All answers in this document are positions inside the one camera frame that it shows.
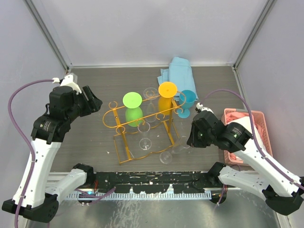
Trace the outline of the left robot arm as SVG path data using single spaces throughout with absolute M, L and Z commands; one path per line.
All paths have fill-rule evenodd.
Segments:
M 77 164 L 52 187 L 46 187 L 53 160 L 71 123 L 100 110 L 102 101 L 84 86 L 80 91 L 63 85 L 49 94 L 47 111 L 33 124 L 30 156 L 18 191 L 3 202 L 2 210 L 32 221 L 49 223 L 59 204 L 76 188 L 90 188 L 95 183 L 93 167 Z

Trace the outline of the clear flute glass back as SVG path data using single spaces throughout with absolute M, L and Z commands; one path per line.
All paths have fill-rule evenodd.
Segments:
M 156 107 L 153 103 L 153 100 L 155 100 L 157 98 L 158 90 L 153 87 L 146 88 L 143 92 L 143 96 L 145 99 L 149 100 L 148 106 L 145 111 L 145 115 L 146 116 L 149 115 L 149 117 L 146 118 L 146 121 L 149 123 L 153 123 L 156 120 L 155 115 L 152 115 L 156 111 Z

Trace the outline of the green plastic wine glass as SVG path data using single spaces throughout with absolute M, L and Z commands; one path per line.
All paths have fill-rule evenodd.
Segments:
M 137 127 L 143 121 L 143 111 L 140 108 L 142 97 L 137 92 L 128 92 L 123 97 L 123 104 L 126 107 L 125 119 L 129 126 Z

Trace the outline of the orange plastic wine glass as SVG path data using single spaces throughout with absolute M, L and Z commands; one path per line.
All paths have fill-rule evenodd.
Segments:
M 177 86 L 172 82 L 163 82 L 159 88 L 158 92 L 160 95 L 158 101 L 159 112 L 164 115 L 169 115 L 171 108 L 171 100 L 177 94 Z

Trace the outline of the clear flute glass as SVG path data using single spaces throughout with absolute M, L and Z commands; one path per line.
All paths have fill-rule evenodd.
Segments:
M 150 129 L 151 126 L 148 122 L 142 121 L 141 123 L 138 124 L 138 132 L 141 136 L 141 139 L 139 141 L 139 146 L 142 150 L 147 151 L 151 148 L 152 142 L 150 140 Z
M 153 103 L 153 100 L 155 100 L 157 98 L 158 90 L 153 87 L 146 88 L 143 92 L 143 96 L 145 99 L 149 100 L 148 106 L 145 111 L 145 115 L 146 116 L 149 115 L 149 117 L 146 118 L 146 121 L 149 123 L 153 123 L 156 120 L 155 115 L 152 115 L 156 111 L 156 107 Z
M 160 154 L 160 162 L 166 165 L 170 164 L 174 155 L 189 152 L 191 147 L 187 145 L 187 140 L 188 138 L 186 136 L 179 137 L 168 151 L 163 151 Z

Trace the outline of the clear flute glass front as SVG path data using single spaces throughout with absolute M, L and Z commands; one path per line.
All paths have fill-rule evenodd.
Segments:
M 170 164 L 174 155 L 189 152 L 191 147 L 187 145 L 187 140 L 188 138 L 186 136 L 179 137 L 168 151 L 163 151 L 160 154 L 160 162 L 166 165 Z

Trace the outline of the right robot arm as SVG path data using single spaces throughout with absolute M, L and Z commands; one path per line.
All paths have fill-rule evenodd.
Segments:
M 215 145 L 234 153 L 258 173 L 250 175 L 216 162 L 208 171 L 208 180 L 213 187 L 224 184 L 250 192 L 263 199 L 272 210 L 285 216 L 300 208 L 304 180 L 257 146 L 253 131 L 243 125 L 236 122 L 224 125 L 212 112 L 201 111 L 192 120 L 187 145 L 195 148 Z

